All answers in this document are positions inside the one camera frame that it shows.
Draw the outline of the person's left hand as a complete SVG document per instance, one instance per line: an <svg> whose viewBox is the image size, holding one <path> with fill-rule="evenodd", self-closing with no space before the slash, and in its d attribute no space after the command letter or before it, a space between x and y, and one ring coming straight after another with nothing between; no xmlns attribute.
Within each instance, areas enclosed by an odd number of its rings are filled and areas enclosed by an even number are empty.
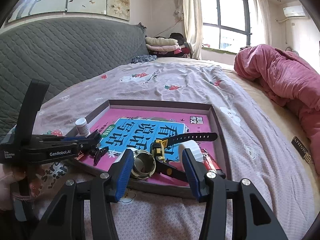
<svg viewBox="0 0 320 240"><path fill-rule="evenodd" d="M13 209L11 186L26 177L24 171L16 167L1 164L1 211ZM38 177L29 182L28 190L32 198L40 194L41 182Z"/></svg>

